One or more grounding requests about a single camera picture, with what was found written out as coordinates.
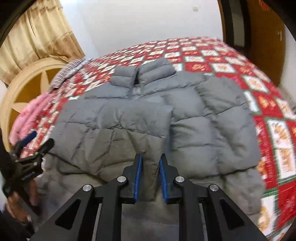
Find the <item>pink blanket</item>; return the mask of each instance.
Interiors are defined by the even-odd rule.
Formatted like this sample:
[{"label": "pink blanket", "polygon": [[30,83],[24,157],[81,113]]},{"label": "pink blanket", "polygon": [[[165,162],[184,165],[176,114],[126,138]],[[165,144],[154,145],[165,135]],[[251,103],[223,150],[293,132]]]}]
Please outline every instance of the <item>pink blanket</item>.
[{"label": "pink blanket", "polygon": [[39,95],[31,100],[22,113],[18,115],[9,134],[9,141],[12,145],[15,145],[17,141],[24,139],[29,134],[40,112],[52,96],[52,94],[48,93]]}]

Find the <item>beige curtain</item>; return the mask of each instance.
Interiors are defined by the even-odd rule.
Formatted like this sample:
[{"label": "beige curtain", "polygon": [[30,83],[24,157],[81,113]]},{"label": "beige curtain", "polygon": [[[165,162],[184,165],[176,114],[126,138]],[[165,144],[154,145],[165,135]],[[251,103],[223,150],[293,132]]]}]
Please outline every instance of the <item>beige curtain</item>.
[{"label": "beige curtain", "polygon": [[29,64],[47,57],[81,58],[59,0],[38,0],[13,26],[0,48],[0,79],[6,84]]}]

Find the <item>striped pillow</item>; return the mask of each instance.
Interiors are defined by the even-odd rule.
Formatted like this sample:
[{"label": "striped pillow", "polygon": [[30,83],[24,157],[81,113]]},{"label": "striped pillow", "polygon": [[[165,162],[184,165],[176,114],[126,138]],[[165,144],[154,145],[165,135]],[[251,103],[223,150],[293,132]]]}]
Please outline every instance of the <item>striped pillow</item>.
[{"label": "striped pillow", "polygon": [[49,85],[49,90],[48,90],[49,93],[51,93],[54,89],[59,88],[66,80],[66,75],[75,67],[77,67],[79,64],[81,64],[83,61],[84,59],[79,58],[66,64],[52,79]]}]

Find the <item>wooden door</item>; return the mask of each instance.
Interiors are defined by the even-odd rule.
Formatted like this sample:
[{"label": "wooden door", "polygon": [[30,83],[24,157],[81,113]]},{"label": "wooden door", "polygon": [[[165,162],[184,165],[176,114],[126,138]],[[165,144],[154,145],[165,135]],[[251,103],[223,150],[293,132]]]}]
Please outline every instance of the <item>wooden door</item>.
[{"label": "wooden door", "polygon": [[251,47],[247,57],[278,86],[285,58],[285,26],[271,9],[258,0],[247,0],[251,22]]}]

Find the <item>patterned bed sheet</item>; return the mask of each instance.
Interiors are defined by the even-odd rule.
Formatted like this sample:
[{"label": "patterned bed sheet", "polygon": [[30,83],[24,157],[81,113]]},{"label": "patterned bed sheet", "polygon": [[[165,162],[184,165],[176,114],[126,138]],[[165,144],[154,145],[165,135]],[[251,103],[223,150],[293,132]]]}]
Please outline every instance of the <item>patterned bed sheet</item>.
[{"label": "patterned bed sheet", "polygon": [[110,80],[117,65],[139,66],[167,58],[176,71],[227,77],[243,90],[255,121],[262,158],[258,170],[266,184],[258,220],[269,240],[279,241],[296,214],[296,116],[270,79],[245,56],[217,38],[186,37],[151,41],[94,59],[53,92],[37,118],[37,137],[24,149],[32,154],[45,142],[67,101]]}]

